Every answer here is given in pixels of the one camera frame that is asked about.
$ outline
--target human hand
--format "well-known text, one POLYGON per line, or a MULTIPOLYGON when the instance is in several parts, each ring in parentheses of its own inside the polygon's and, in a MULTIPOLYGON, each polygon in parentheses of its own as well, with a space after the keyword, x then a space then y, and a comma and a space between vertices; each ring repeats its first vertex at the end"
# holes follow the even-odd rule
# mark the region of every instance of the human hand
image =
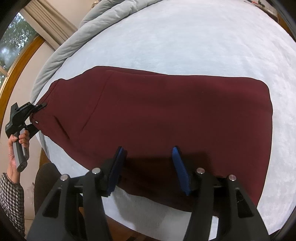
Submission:
POLYGON ((19 137, 15 137, 14 135, 11 135, 8 139, 8 158, 9 158, 9 164, 7 168, 7 176, 13 183, 19 183, 20 182, 20 172, 17 171, 16 162, 15 162, 15 155, 13 152, 13 143, 16 141, 19 141, 20 144, 24 148, 29 148, 29 131, 25 130, 25 132, 19 137))

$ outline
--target tree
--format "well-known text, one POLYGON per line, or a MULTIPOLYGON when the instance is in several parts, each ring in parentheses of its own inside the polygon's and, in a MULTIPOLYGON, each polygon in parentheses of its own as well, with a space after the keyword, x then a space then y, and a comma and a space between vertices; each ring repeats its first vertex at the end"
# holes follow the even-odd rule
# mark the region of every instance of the tree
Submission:
MULTIPOLYGON (((8 71, 21 50, 35 35, 36 31, 18 13, 0 40, 0 65, 8 71)), ((4 78, 0 73, 0 86, 4 78)))

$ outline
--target gray handle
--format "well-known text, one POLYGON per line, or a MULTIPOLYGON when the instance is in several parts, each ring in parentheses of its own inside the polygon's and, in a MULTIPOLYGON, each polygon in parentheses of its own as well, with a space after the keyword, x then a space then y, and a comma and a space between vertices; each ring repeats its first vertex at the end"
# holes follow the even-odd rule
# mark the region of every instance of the gray handle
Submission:
MULTIPOLYGON (((20 134, 24 133, 25 129, 16 132, 14 135, 18 138, 20 134)), ((29 148, 24 148, 17 140, 13 143, 13 152, 15 155, 15 162, 18 172, 22 172, 28 165, 27 160, 30 157, 29 148)))

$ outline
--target black and white checkered shirt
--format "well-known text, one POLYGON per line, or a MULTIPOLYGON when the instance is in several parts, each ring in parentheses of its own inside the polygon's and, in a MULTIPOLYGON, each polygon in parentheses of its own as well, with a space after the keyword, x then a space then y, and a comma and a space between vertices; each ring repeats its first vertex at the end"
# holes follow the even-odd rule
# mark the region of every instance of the black and white checkered shirt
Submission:
POLYGON ((0 205, 13 226, 25 236, 24 189, 3 173, 0 179, 0 205))

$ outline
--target beige wall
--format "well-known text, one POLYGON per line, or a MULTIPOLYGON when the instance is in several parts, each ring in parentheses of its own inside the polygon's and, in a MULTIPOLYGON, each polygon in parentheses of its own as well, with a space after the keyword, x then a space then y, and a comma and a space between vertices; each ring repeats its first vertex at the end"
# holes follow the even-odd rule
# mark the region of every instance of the beige wall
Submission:
POLYGON ((94 0, 47 0, 66 19, 76 27, 80 21, 90 11, 94 0))
MULTIPOLYGON (((0 173, 6 172, 8 166, 8 152, 7 152, 7 136, 5 134, 5 125, 9 122, 10 107, 17 102, 19 106, 30 101, 30 94, 33 87, 33 83, 41 67, 46 60, 51 56, 53 50, 46 44, 36 51, 33 57, 30 59, 25 69, 21 73, 12 95, 8 102, 7 110, 5 112, 4 121, 1 129, 0 137, 0 173)), ((21 185, 25 191, 25 218, 31 219, 34 217, 34 206, 32 205, 32 199, 29 198, 28 188, 35 182, 35 176, 39 168, 41 146, 36 137, 33 137, 30 141, 30 159, 28 160, 28 167, 21 174, 21 185)))

